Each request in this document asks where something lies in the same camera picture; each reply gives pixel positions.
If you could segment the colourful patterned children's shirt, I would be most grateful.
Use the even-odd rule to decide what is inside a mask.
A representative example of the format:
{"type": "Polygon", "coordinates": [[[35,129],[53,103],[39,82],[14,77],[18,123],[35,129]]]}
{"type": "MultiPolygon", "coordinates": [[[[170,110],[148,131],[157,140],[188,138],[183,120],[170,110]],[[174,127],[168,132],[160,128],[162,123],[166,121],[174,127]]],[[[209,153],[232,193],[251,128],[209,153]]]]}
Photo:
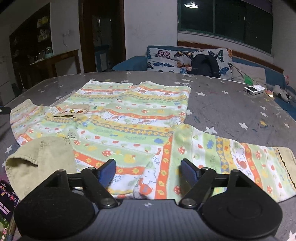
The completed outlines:
{"type": "Polygon", "coordinates": [[[94,80],[55,106],[27,99],[10,114],[19,149],[6,174],[24,198],[58,169],[69,173],[116,161],[107,189],[117,198],[179,200],[186,192],[181,160],[229,174],[237,169],[280,202],[295,195],[288,148],[239,143],[185,124],[187,86],[94,80]]]}

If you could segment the colourful printed package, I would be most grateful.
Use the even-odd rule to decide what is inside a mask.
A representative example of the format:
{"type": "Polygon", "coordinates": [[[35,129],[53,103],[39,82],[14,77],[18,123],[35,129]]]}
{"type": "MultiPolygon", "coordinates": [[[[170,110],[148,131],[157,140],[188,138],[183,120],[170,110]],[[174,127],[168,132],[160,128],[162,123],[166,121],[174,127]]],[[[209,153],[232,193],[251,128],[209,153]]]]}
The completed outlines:
{"type": "Polygon", "coordinates": [[[0,198],[1,241],[13,240],[16,229],[13,214],[19,202],[19,198],[13,191],[11,185],[4,180],[1,180],[0,198]]]}

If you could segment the white rectangular device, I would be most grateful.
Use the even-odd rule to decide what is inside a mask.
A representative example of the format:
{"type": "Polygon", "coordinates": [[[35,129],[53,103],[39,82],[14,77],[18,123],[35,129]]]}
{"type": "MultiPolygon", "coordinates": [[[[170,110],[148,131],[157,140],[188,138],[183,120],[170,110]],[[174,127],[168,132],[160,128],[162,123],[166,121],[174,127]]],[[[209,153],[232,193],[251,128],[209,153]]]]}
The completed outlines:
{"type": "Polygon", "coordinates": [[[250,95],[257,95],[265,92],[265,88],[261,85],[246,86],[244,91],[250,95]]]}

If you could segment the dark navy backpack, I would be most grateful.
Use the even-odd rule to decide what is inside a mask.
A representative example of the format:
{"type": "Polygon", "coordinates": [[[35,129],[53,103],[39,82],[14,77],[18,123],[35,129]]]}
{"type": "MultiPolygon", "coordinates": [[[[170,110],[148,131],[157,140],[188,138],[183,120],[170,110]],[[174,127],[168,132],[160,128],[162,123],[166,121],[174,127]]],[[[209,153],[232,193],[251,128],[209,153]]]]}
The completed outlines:
{"type": "Polygon", "coordinates": [[[220,78],[217,60],[210,55],[196,55],[191,60],[191,70],[188,73],[220,78]]]}

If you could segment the butterfly print pillow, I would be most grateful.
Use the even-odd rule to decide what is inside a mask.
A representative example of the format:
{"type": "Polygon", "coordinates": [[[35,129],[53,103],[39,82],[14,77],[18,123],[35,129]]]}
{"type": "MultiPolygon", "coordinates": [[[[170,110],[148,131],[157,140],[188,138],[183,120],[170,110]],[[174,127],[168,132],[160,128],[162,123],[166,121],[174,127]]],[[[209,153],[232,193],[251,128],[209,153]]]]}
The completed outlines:
{"type": "Polygon", "coordinates": [[[210,57],[218,65],[218,74],[221,78],[232,78],[232,50],[226,48],[195,50],[166,46],[148,47],[147,70],[187,74],[193,69],[192,60],[197,56],[210,57]]]}

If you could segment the beige cushion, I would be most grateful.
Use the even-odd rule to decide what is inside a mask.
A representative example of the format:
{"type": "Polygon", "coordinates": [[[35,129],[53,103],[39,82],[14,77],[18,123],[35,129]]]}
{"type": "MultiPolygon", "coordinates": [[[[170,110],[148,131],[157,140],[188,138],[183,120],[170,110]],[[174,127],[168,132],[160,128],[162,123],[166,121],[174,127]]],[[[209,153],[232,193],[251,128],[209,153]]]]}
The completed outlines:
{"type": "Polygon", "coordinates": [[[248,85],[261,85],[266,87],[265,69],[233,62],[232,80],[248,85]]]}

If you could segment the black white plush toy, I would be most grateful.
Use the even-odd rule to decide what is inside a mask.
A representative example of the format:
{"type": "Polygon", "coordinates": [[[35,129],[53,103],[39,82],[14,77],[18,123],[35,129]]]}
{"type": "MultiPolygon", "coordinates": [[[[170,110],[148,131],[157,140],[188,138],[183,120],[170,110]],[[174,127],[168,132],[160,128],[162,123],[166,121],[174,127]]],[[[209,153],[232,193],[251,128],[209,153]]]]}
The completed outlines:
{"type": "Polygon", "coordinates": [[[290,96],[285,90],[281,89],[279,85],[275,85],[273,87],[273,95],[275,97],[282,99],[285,102],[290,102],[290,96]]]}

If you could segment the blue sofa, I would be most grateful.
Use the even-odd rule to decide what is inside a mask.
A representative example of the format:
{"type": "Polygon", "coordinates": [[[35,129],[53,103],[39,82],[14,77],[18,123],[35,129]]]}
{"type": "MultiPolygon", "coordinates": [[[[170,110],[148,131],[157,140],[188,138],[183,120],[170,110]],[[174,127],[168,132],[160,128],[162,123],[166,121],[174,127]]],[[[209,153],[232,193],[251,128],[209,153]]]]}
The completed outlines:
{"type": "Polygon", "coordinates": [[[295,118],[295,90],[288,85],[288,77],[269,67],[234,57],[228,48],[192,49],[150,45],[145,56],[134,56],[112,69],[196,74],[248,85],[259,84],[272,92],[275,102],[295,118]]]}

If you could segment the dark wooden side table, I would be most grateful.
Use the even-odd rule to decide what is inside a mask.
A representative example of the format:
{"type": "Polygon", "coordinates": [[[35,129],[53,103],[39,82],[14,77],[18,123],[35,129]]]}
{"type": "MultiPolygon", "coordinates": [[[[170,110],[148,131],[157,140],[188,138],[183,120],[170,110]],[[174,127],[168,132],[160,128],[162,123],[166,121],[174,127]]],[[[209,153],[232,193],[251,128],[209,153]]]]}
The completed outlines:
{"type": "Polygon", "coordinates": [[[28,70],[29,88],[48,78],[81,73],[78,49],[30,64],[28,70]]]}

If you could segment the dark wooden shelf cabinet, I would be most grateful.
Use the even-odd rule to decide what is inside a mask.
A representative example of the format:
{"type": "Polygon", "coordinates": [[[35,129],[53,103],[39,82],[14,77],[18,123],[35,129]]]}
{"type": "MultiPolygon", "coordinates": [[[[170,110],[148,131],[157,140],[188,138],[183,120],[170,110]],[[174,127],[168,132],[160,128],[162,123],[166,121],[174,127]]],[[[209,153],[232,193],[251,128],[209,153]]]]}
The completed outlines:
{"type": "Polygon", "coordinates": [[[10,35],[11,59],[19,90],[49,78],[45,64],[47,48],[52,49],[50,4],[37,10],[10,35]]]}

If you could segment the dark green framed window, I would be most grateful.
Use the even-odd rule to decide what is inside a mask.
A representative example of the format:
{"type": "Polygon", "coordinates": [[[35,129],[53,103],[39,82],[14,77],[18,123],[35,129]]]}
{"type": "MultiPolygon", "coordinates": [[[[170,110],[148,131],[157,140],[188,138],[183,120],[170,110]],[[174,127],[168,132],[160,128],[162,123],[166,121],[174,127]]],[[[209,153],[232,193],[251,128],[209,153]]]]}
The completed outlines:
{"type": "Polygon", "coordinates": [[[271,53],[272,1],[178,1],[178,29],[234,40],[271,53]]]}

